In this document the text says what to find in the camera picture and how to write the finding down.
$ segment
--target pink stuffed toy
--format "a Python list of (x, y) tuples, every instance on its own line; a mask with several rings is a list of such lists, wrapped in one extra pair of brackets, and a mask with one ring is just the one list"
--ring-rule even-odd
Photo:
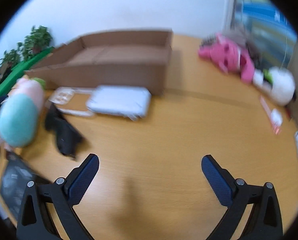
[(240, 72), (243, 82), (252, 82), (255, 68), (248, 50), (221, 34), (217, 34), (217, 43), (200, 47), (198, 54), (200, 58), (211, 59), (224, 73)]

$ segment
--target green leaves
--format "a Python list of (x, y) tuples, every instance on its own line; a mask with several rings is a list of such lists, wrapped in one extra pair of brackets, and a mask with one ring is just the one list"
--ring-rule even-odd
[(4, 57), (1, 58), (0, 65), (5, 63), (9, 64), (11, 67), (17, 65), (20, 62), (19, 50), (12, 49), (10, 52), (4, 51)]
[(39, 53), (48, 47), (51, 40), (52, 36), (48, 32), (47, 27), (40, 25), (36, 29), (35, 26), (33, 26), (30, 35), (25, 37), (22, 46), (22, 56), (24, 57), (24, 60), (32, 58), (35, 53)]
[(14, 67), (21, 61), (21, 56), (23, 60), (27, 61), (33, 58), (35, 53), (39, 53), (48, 47), (51, 40), (52, 36), (47, 27), (40, 25), (36, 29), (35, 25), (33, 25), (30, 34), (25, 37), (24, 42), (17, 43), (17, 49), (12, 49), (10, 52), (4, 51), (4, 57), (0, 59), (0, 65), (7, 63)]

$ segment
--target white device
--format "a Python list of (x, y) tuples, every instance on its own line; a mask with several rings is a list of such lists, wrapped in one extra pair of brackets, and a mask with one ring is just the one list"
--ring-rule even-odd
[(129, 117), (136, 121), (147, 115), (151, 94), (146, 88), (128, 86), (98, 86), (86, 102), (95, 113)]

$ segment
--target white wall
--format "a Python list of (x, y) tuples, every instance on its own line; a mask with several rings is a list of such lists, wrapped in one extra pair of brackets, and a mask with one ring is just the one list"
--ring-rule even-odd
[(171, 27), (204, 37), (222, 30), (228, 0), (29, 0), (0, 35), (0, 58), (29, 34), (32, 25), (51, 29), (55, 44), (105, 29)]

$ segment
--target plush toy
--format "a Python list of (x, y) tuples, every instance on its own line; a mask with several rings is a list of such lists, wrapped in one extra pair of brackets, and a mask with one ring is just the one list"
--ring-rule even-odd
[(240, 72), (241, 80), (251, 83), (255, 68), (248, 50), (241, 49), (235, 42), (221, 34), (217, 34), (216, 37), (216, 43), (200, 47), (199, 57), (211, 59), (224, 73)]
[(271, 67), (263, 72), (256, 69), (253, 84), (280, 106), (295, 99), (295, 81), (288, 69)]
[(44, 104), (44, 80), (20, 78), (16, 86), (0, 109), (0, 145), (6, 148), (31, 142)]
[[(243, 24), (238, 24), (230, 29), (223, 30), (224, 37), (235, 42), (240, 48), (247, 49), (255, 68), (259, 67), (262, 61), (262, 52), (253, 40), (251, 33)], [(201, 46), (212, 45), (217, 41), (217, 34), (212, 34), (202, 39)]]

